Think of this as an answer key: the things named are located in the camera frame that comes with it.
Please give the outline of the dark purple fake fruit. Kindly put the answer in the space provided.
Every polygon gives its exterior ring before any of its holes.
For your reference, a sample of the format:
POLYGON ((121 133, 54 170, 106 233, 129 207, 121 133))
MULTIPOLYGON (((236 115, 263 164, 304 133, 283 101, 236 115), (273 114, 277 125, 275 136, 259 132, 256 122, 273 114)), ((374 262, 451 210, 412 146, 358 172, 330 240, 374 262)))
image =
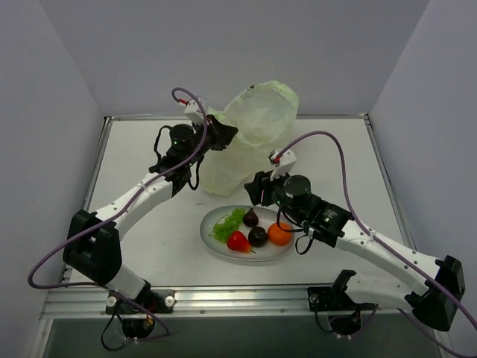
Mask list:
POLYGON ((255 213, 253 208, 250 208, 243 217, 243 224, 247 227, 255 227, 259 223, 259 217, 255 213))

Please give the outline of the dark round fake fruit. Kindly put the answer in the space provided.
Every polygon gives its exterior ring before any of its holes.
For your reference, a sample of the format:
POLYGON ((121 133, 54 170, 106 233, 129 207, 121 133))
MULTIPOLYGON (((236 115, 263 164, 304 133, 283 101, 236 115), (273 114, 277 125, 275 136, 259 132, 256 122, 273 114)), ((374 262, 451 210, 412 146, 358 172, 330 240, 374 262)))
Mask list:
POLYGON ((254 227, 247 236, 248 242, 254 248, 261 248, 268 242, 267 231, 263 227, 254 227))

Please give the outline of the orange fake fruit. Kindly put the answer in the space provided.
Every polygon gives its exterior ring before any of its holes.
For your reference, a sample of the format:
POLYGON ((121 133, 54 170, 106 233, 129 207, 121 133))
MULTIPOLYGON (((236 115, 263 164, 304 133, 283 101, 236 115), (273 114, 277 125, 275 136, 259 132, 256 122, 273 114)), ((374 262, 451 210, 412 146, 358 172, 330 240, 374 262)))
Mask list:
POLYGON ((276 246, 286 246, 293 238, 292 227, 285 222, 274 223, 268 228, 268 241, 276 246))

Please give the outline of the green fake grapes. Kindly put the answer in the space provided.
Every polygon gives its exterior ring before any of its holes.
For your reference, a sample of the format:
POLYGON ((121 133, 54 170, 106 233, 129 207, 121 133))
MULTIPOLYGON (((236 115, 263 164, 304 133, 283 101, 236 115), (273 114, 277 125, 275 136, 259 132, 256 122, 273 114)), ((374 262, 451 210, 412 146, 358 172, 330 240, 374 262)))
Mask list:
POLYGON ((235 208, 231 213, 222 216, 212 227, 209 234, 219 242, 226 243, 233 232, 237 231, 243 222, 245 209, 235 208))

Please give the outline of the red yellow fake fruit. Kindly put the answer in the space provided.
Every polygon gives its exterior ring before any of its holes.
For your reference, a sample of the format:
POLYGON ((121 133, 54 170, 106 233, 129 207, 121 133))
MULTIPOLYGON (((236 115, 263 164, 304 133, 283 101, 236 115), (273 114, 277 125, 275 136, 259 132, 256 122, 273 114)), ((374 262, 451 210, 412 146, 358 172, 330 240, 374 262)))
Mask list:
POLYGON ((245 235, 240 231, 234 231, 227 240, 227 247, 235 252, 249 254, 256 253, 252 249, 252 245, 249 243, 245 235))

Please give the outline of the translucent plastic bag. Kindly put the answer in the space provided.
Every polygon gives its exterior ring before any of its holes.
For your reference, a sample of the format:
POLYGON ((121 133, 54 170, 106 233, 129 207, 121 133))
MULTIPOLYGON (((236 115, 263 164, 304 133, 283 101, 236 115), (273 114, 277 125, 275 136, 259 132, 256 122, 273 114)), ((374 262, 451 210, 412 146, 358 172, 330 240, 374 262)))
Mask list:
POLYGON ((256 172, 270 170, 268 156, 289 143, 299 102, 286 84, 268 81, 248 87, 222 111, 210 107, 208 113, 238 133, 223 151, 206 153, 199 171, 201 189, 228 196, 256 172))

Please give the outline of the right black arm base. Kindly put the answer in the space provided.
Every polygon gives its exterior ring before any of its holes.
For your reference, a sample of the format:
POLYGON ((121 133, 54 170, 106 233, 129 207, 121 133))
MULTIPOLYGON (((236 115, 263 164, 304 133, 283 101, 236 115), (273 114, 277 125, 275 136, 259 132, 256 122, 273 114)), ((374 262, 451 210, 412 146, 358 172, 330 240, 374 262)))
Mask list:
POLYGON ((365 326, 362 313, 369 311, 372 318, 377 311, 375 304, 357 304, 345 293, 333 294, 330 286, 309 287, 307 295, 318 328, 338 338, 353 338, 365 326))

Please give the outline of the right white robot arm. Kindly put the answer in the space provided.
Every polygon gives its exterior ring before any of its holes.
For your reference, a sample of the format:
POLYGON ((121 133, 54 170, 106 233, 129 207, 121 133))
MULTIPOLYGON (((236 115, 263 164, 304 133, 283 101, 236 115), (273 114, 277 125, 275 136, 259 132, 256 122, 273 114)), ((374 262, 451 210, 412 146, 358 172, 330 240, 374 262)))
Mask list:
POLYGON ((465 292, 459 260, 440 260, 380 236, 349 211, 313 194, 302 175, 273 179, 269 172, 258 172, 244 188, 252 204, 277 205, 311 241, 354 254, 389 273, 390 278, 383 279, 342 270, 329 287, 328 300, 336 310, 396 307, 434 330, 450 330, 465 292))

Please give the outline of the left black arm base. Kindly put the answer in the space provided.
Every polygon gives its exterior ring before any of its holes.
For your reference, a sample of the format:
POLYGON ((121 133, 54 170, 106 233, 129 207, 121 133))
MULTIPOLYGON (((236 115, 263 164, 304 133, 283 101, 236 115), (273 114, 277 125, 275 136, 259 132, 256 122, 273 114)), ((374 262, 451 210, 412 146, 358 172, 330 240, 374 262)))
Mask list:
POLYGON ((108 301, 112 305, 112 313, 120 318, 122 333, 126 339, 147 341, 165 338, 171 335, 171 331, 165 322, 159 318, 159 314, 172 314, 176 303, 173 291, 154 292, 147 283, 139 295, 134 298, 126 298, 116 291, 108 292, 108 301))

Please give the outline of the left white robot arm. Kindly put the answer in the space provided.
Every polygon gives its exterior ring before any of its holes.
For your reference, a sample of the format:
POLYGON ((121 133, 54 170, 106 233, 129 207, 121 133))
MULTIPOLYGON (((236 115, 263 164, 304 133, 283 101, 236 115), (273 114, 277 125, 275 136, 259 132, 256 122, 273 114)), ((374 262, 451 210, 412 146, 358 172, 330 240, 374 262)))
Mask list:
POLYGON ((238 128, 208 115, 206 124, 170 127, 171 146, 157 155, 157 163, 132 189, 95 212, 78 211, 72 218, 63 261, 94 284, 124 296, 134 313, 149 307, 150 284, 122 262, 121 241, 138 221, 173 198, 191 179, 191 166, 208 151, 223 151, 238 128))

